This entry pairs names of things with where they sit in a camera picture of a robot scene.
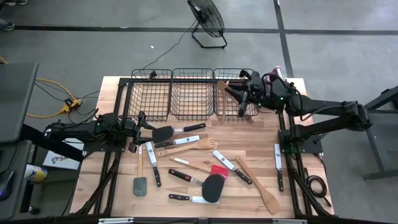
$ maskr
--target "metal stand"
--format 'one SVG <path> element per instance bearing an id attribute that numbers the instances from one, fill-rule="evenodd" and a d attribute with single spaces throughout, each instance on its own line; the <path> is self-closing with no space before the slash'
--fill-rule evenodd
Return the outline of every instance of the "metal stand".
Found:
<path id="1" fill-rule="evenodd" d="M 223 45 L 223 46 L 211 46 L 211 47 L 207 47 L 207 46 L 204 46 L 203 44 L 201 44 L 200 41 L 195 37 L 195 34 L 194 34 L 194 33 L 197 31 L 198 26 L 199 26 L 199 22 L 197 22 L 195 28 L 194 28 L 193 31 L 192 31 L 192 38 L 194 38 L 195 41 L 198 42 L 198 44 L 200 45 L 201 48 L 204 48 L 204 49 L 224 49 L 224 48 L 227 46 L 228 43 L 226 42 L 226 40 L 225 40 L 225 38 L 224 38 L 224 34 L 222 34 L 222 33 L 220 33 L 220 35 L 221 35 L 221 37 L 223 38 L 225 45 Z"/>
<path id="2" fill-rule="evenodd" d="M 398 97 L 398 86 L 396 86 L 388 91 L 385 91 L 379 97 L 377 97 L 376 99 L 374 99 L 371 102 L 369 102 L 368 104 L 366 104 L 365 107 L 369 110 L 370 113 L 372 110 L 374 112 L 376 112 L 378 108 L 395 100 L 395 98 L 397 98 L 397 97 Z M 383 113 L 394 114 L 394 113 L 397 113 L 397 110 L 390 111 L 390 113 L 388 113 L 388 112 L 383 112 Z M 374 126 L 370 127 L 368 130 L 366 130 L 366 134 L 368 136 L 373 155 L 376 159 L 377 166 L 380 171 L 377 173 L 364 175 L 363 179 L 364 180 L 376 180 L 376 179 L 388 178 L 388 177 L 398 177 L 398 169 L 392 168 L 392 164 L 390 162 L 390 157 L 388 155 L 388 149 L 380 147 L 380 140 L 377 139 L 377 135 L 375 134 Z"/>

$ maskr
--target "concrete floor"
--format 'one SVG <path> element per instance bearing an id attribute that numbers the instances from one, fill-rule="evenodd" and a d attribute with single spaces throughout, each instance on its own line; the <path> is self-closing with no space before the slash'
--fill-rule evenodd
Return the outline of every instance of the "concrete floor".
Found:
<path id="1" fill-rule="evenodd" d="M 214 0 L 226 28 L 277 29 L 273 0 Z M 280 0 L 286 29 L 397 30 L 394 0 Z M 173 27 L 194 21 L 185 0 L 31 0 L 26 6 L 6 7 L 2 16 L 20 25 Z M 38 77 L 57 80 L 75 95 L 99 90 L 106 75 L 129 75 L 178 41 L 180 32 L 65 32 L 15 30 L 0 32 L 0 56 L 9 62 L 39 63 Z M 219 41 L 198 34 L 205 42 Z M 151 68 L 249 67 L 259 72 L 284 65 L 279 34 L 227 33 L 225 50 L 199 48 L 189 35 Z M 302 77 L 314 99 L 358 100 L 367 103 L 396 86 L 396 35 L 287 35 L 294 77 Z M 89 111 L 96 99 L 87 99 Z M 34 89 L 32 114 L 51 114 L 60 104 Z M 37 128 L 52 119 L 27 118 Z M 315 117 L 316 121 L 326 119 Z M 344 218 L 398 222 L 398 178 L 364 182 L 377 171 L 364 133 L 337 131 L 322 140 L 328 182 L 337 215 Z M 73 181 L 41 189 L 34 205 L 41 217 L 61 214 Z"/>

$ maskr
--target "black wire basket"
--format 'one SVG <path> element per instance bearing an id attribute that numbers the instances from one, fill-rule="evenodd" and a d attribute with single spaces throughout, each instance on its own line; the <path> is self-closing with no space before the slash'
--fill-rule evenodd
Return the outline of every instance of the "black wire basket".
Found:
<path id="1" fill-rule="evenodd" d="M 213 92 L 212 69 L 174 69 L 170 114 L 178 120 L 208 119 L 214 113 Z"/>
<path id="2" fill-rule="evenodd" d="M 172 71 L 135 69 L 131 74 L 132 91 L 128 116 L 136 118 L 143 111 L 148 121 L 167 121 Z"/>
<path id="3" fill-rule="evenodd" d="M 223 117 L 223 97 L 224 95 L 217 87 L 218 81 L 229 81 L 230 84 L 241 85 L 246 78 L 242 75 L 242 71 L 252 74 L 253 70 L 250 68 L 217 68 L 214 70 L 214 89 L 215 89 L 215 114 L 218 119 Z M 258 108 L 251 104 L 248 104 L 248 108 L 243 118 L 238 117 L 239 105 L 232 99 L 232 96 L 227 96 L 226 108 L 225 108 L 225 119 L 228 121 L 236 120 L 247 120 L 252 116 L 258 115 Z"/>

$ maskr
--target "wooden tabletop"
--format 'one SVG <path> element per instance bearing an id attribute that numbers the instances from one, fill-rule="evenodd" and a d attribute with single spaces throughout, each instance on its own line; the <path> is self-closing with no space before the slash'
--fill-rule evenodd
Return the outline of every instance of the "wooden tabletop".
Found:
<path id="1" fill-rule="evenodd" d="M 104 77 L 99 93 L 97 108 L 98 114 L 112 113 L 114 101 L 118 89 L 120 77 Z M 302 78 L 289 79 L 294 82 L 297 89 L 306 95 L 305 85 Z M 121 108 L 125 98 L 123 92 Z M 271 194 L 279 201 L 280 210 L 275 215 L 271 215 L 261 199 L 260 193 L 254 184 L 248 185 L 241 180 L 234 172 L 229 172 L 225 180 L 224 189 L 221 194 L 220 204 L 199 204 L 190 201 L 178 201 L 168 198 L 169 194 L 180 194 L 188 196 L 201 196 L 201 187 L 193 183 L 186 182 L 168 174 L 169 169 L 179 170 L 191 175 L 199 180 L 205 180 L 209 173 L 188 167 L 184 164 L 171 161 L 168 156 L 158 157 L 158 169 L 162 186 L 159 188 L 155 184 L 155 177 L 146 150 L 144 156 L 144 176 L 147 177 L 147 195 L 136 197 L 132 191 L 133 179 L 137 176 L 138 153 L 129 151 L 122 153 L 121 162 L 118 170 L 118 180 L 116 183 L 113 217 L 209 217 L 209 218 L 293 218 L 292 198 L 290 196 L 290 186 L 287 177 L 287 169 L 284 157 L 282 157 L 282 169 L 284 188 L 279 192 L 277 184 L 277 171 L 274 159 L 274 144 L 278 142 L 277 131 L 279 129 L 278 117 L 273 112 L 259 113 L 253 117 L 253 123 L 247 121 L 226 121 L 224 124 L 212 115 L 206 123 L 206 128 L 199 129 L 184 134 L 174 134 L 173 138 L 184 138 L 199 134 L 201 138 L 210 137 L 216 140 L 217 150 L 229 159 L 239 170 L 244 172 L 241 166 L 235 161 L 236 156 L 241 156 L 246 164 L 257 176 L 257 179 Z M 308 119 L 305 124 L 312 124 L 312 119 Z M 167 122 L 150 122 L 155 127 L 171 125 L 175 128 L 202 123 L 202 121 L 177 121 L 169 115 Z M 150 136 L 148 130 L 143 130 L 143 136 Z M 204 166 L 223 164 L 212 155 L 213 150 L 196 151 L 189 150 L 173 154 L 173 156 L 192 162 L 201 163 Z M 89 199 L 100 179 L 101 167 L 103 164 L 103 152 L 95 152 L 86 158 L 82 165 L 76 191 L 73 197 L 71 212 L 80 209 Z M 302 155 L 303 164 L 308 169 L 310 175 L 320 176 L 327 184 L 325 171 L 321 162 L 312 154 Z M 302 192 L 297 186 L 300 208 L 304 211 Z M 105 202 L 107 189 L 104 191 Z M 331 201 L 329 191 L 326 196 Z M 324 208 L 333 212 L 333 208 L 328 207 L 323 199 L 318 201 Z"/>

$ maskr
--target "knife handle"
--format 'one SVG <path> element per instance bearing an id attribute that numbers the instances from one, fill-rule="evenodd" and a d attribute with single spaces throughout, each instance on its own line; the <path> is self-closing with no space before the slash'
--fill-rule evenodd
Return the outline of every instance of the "knife handle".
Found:
<path id="1" fill-rule="evenodd" d="M 189 200 L 188 196 L 183 196 L 183 195 L 175 195 L 175 194 L 169 194 L 170 199 L 175 199 L 175 200 Z"/>
<path id="2" fill-rule="evenodd" d="M 162 186 L 162 183 L 160 182 L 159 170 L 157 170 L 157 167 L 154 167 L 154 173 L 155 173 L 156 186 L 157 187 Z"/>
<path id="3" fill-rule="evenodd" d="M 174 145 L 174 142 L 162 142 L 162 143 L 159 143 L 159 144 L 155 144 L 155 148 L 172 146 L 172 145 Z"/>
<path id="4" fill-rule="evenodd" d="M 193 130 L 204 128 L 204 127 L 206 127 L 206 123 L 196 124 L 196 125 L 184 127 L 184 132 L 193 131 Z"/>
<path id="5" fill-rule="evenodd" d="M 241 171 L 239 171 L 238 169 L 235 170 L 235 173 L 242 178 L 242 180 L 244 180 L 246 183 L 248 184 L 253 184 L 253 182 L 249 179 L 249 177 L 246 177 Z"/>
<path id="6" fill-rule="evenodd" d="M 278 170 L 278 186 L 279 186 L 279 191 L 283 192 L 284 191 L 284 180 L 282 178 L 281 170 Z"/>
<path id="7" fill-rule="evenodd" d="M 179 177 L 183 180 L 186 180 L 188 182 L 191 182 L 192 177 L 190 175 L 187 174 L 183 174 L 177 170 L 173 170 L 173 169 L 169 169 L 169 174 L 174 175 L 176 177 Z"/>

